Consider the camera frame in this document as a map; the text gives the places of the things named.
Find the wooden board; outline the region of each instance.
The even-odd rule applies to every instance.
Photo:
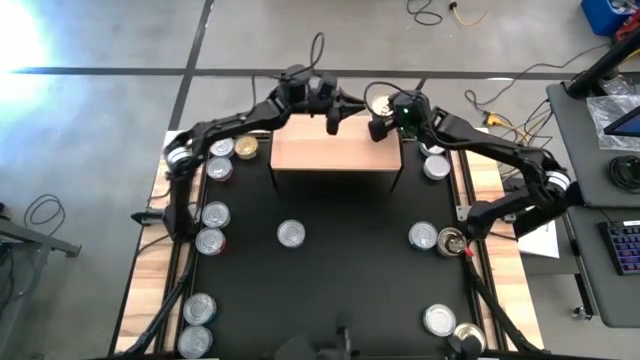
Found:
[[[343,124],[348,123],[352,118],[345,120],[341,124],[340,131],[344,130]],[[317,117],[313,119],[314,123],[318,120]],[[324,122],[320,121],[318,123],[322,124],[318,131],[324,133]],[[167,133],[167,138],[172,138],[175,136],[175,133],[176,132]],[[496,162],[474,153],[468,153],[467,156],[476,198],[478,200],[492,201],[502,197],[504,192]],[[453,168],[456,171],[456,181],[458,182],[458,189],[460,190],[460,199],[463,203],[468,203],[457,156],[453,156]],[[164,176],[165,171],[166,164],[161,160],[156,173],[153,195],[166,193],[168,183]],[[192,192],[192,199],[194,200],[198,189],[199,184],[194,183]],[[150,204],[154,208],[164,208],[167,201],[168,198],[153,200]],[[506,236],[514,235],[511,226],[500,222],[494,225],[492,231]],[[166,234],[166,231],[160,225],[146,228],[142,233],[140,246],[144,246],[144,244],[153,241],[163,234]],[[528,340],[542,348],[542,338],[517,243],[495,236],[489,236],[486,241],[500,304]],[[170,256],[171,242],[169,240],[148,248],[138,256],[125,303],[122,324],[118,333],[116,352],[126,350],[131,346],[159,309],[164,292],[164,285],[167,280]],[[177,307],[173,309],[169,319],[170,325],[165,341],[166,349],[172,348],[176,336],[175,324],[177,321],[177,310]],[[481,302],[481,311],[485,328],[487,329],[487,339],[489,344],[493,344],[491,347],[495,348],[496,342],[495,334],[493,334],[493,325],[488,309],[483,302]]]
[[[402,166],[398,133],[374,143],[369,117],[352,116],[340,123],[337,135],[325,130],[324,116],[291,116],[273,133],[271,168],[274,170],[398,171]]]

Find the plastic bag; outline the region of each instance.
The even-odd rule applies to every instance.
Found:
[[[638,106],[640,95],[587,98],[587,107],[596,126],[600,149],[640,152],[640,137],[604,134],[604,128]]]

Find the gray concrete floor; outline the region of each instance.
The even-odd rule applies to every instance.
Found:
[[[120,310],[140,228],[129,214],[145,205],[182,77],[6,75],[21,66],[183,68],[205,0],[40,0],[0,5],[0,199],[20,218],[42,193],[60,197],[67,220],[58,236],[83,245],[82,255],[50,258],[25,322],[17,357],[105,355]],[[319,68],[357,70],[519,72],[537,62],[561,64],[607,39],[593,35],[578,0],[478,0],[461,3],[464,28],[447,13],[436,27],[415,24],[400,0],[216,0],[197,66],[279,69],[306,63],[317,31],[327,37]],[[604,49],[566,69],[579,72]],[[624,70],[640,70],[630,61]],[[372,79],[345,78],[356,96]],[[411,87],[417,80],[386,79]],[[519,81],[487,109],[522,123],[553,81]],[[433,105],[480,125],[463,98],[473,89],[492,97],[504,80],[432,79]],[[258,95],[272,86],[258,80]],[[372,96],[388,94],[374,88]],[[180,128],[242,111],[251,103],[248,78],[194,78]],[[556,157],[568,164],[552,121],[544,130]],[[547,347],[563,354],[637,358],[636,330],[612,330],[597,320],[575,322],[577,290],[567,277],[531,277],[531,292]]]

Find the computer monitor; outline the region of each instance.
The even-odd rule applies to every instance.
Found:
[[[606,135],[640,137],[640,106],[604,128]]]

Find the blue container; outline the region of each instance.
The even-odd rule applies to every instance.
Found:
[[[591,30],[601,36],[613,35],[632,14],[618,14],[611,6],[611,0],[582,0],[582,10],[589,20]]]

